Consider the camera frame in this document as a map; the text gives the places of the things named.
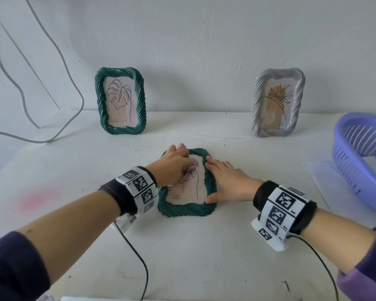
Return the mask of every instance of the sleeve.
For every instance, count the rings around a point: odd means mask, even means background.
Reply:
[[[0,300],[34,301],[50,288],[43,260],[34,245],[21,233],[0,238]]]
[[[376,240],[348,274],[339,271],[337,285],[352,301],[376,301]]]

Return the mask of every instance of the silver picture frame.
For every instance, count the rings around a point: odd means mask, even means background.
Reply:
[[[261,109],[263,102],[263,90],[266,82],[269,79],[293,78],[296,81],[292,106],[290,109],[290,120],[283,129],[264,130],[261,128]],[[255,88],[253,92],[253,106],[252,106],[252,125],[251,130],[256,137],[268,136],[287,136],[294,131],[298,120],[298,113],[301,107],[302,93],[305,86],[305,75],[298,68],[291,69],[267,69],[264,70],[260,77],[256,79]]]

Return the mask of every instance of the plastic basket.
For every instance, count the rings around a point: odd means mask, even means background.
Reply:
[[[356,196],[376,210],[376,173],[362,157],[376,157],[376,115],[348,113],[334,127],[333,161]]]

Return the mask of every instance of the pink sponge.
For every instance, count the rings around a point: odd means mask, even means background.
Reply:
[[[186,146],[184,144],[179,144],[177,146],[177,150],[180,150],[180,149],[186,149]],[[185,170],[183,170],[183,172],[191,172],[191,171],[194,171],[195,168],[199,165],[199,162],[195,159],[195,158],[191,158],[191,160],[195,163],[194,165],[192,166],[187,166]]]

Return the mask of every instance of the twisted rope-textured frame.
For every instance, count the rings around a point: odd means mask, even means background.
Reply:
[[[103,82],[106,77],[123,77],[127,76],[135,81],[135,93],[137,95],[136,111],[138,124],[135,127],[114,127],[109,125],[109,115],[106,109],[106,94],[103,88]],[[97,105],[100,114],[100,124],[103,129],[110,134],[140,134],[146,126],[146,105],[144,79],[141,73],[133,67],[125,69],[115,69],[102,67],[97,71],[95,76],[95,87],[97,95]]]
[[[206,156],[210,155],[205,149],[202,149],[202,148],[190,149],[189,154],[201,156],[203,166],[205,166],[205,163],[206,163]],[[217,192],[215,177],[206,168],[205,168],[205,187],[206,187],[206,192],[208,196],[214,192]],[[167,194],[168,194],[168,187],[158,188],[158,196],[159,196],[158,209],[163,215],[167,217],[208,216],[216,208],[216,203],[213,203],[213,204],[188,203],[185,205],[174,205],[166,201]]]
[[[263,86],[269,79],[293,78],[297,84],[294,90],[294,98],[290,110],[290,122],[284,129],[264,130],[260,127],[261,120],[261,106],[263,101]],[[287,136],[294,131],[298,120],[298,113],[301,107],[302,93],[305,86],[305,75],[297,68],[291,69],[267,69],[261,73],[261,76],[256,80],[255,89],[253,92],[253,106],[252,106],[252,125],[251,130],[256,137],[267,136]]]

